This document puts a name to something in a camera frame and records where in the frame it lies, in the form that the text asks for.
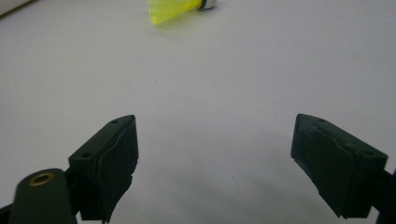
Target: shuttlecock cork base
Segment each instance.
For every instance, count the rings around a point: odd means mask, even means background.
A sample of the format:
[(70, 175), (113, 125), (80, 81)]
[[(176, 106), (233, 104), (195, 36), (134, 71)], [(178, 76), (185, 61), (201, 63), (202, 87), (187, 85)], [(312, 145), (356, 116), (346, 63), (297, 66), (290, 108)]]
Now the shuttlecock cork base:
[(148, 0), (151, 22), (159, 25), (183, 12), (193, 9), (209, 9), (217, 0)]

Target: black plastic part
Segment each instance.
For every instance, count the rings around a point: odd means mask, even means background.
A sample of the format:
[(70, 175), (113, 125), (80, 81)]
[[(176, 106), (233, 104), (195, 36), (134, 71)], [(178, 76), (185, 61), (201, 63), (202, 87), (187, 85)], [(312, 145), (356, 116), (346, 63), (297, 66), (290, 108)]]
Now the black plastic part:
[(34, 173), (18, 185), (8, 224), (26, 223), (77, 223), (62, 170)]
[(373, 206), (380, 212), (377, 224), (396, 223), (396, 171), (394, 175), (384, 171), (375, 181)]
[(138, 156), (134, 116), (110, 121), (69, 158), (74, 211), (83, 220), (108, 222), (131, 185)]
[(300, 114), (291, 156), (337, 216), (368, 216), (386, 154), (324, 119)]
[(9, 214), (11, 212), (11, 206), (12, 206), (12, 204), (7, 205), (3, 208), (0, 208), (0, 223), (1, 224), (8, 223)]

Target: bolt hole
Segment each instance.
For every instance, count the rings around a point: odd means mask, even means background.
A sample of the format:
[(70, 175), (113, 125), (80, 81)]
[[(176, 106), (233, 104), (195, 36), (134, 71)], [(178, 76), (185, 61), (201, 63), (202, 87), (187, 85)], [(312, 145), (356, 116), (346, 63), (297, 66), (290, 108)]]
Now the bolt hole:
[(53, 174), (52, 173), (44, 173), (40, 175), (36, 175), (29, 181), (29, 185), (32, 187), (37, 187), (43, 184), (46, 184), (53, 179)]
[(91, 152), (85, 152), (85, 153), (82, 153), (82, 155), (81, 155), (82, 158), (89, 158), (91, 156), (92, 156)]
[(35, 178), (35, 180), (33, 182), (35, 182), (36, 184), (39, 184), (39, 183), (43, 183), (43, 182), (47, 181), (48, 179), (50, 179), (49, 175), (42, 175), (42, 176), (39, 176), (38, 178)]

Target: shuttlecock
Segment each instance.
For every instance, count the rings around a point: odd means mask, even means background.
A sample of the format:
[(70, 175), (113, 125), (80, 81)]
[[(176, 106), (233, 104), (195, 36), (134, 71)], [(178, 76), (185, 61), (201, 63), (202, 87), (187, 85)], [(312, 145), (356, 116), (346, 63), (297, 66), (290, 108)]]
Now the shuttlecock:
[(197, 8), (212, 8), (217, 0), (148, 0), (151, 22), (158, 25), (175, 16)]

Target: white table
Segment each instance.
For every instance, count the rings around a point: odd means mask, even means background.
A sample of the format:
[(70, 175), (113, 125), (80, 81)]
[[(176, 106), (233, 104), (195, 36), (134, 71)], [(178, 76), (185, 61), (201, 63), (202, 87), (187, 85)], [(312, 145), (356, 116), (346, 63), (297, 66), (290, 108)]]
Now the white table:
[(162, 28), (146, 1), (39, 0), (0, 20), (0, 206), (135, 114), (140, 160), (112, 223), (375, 223), (338, 219), (290, 145), (314, 115), (393, 173), (395, 36), (394, 0), (219, 0)]

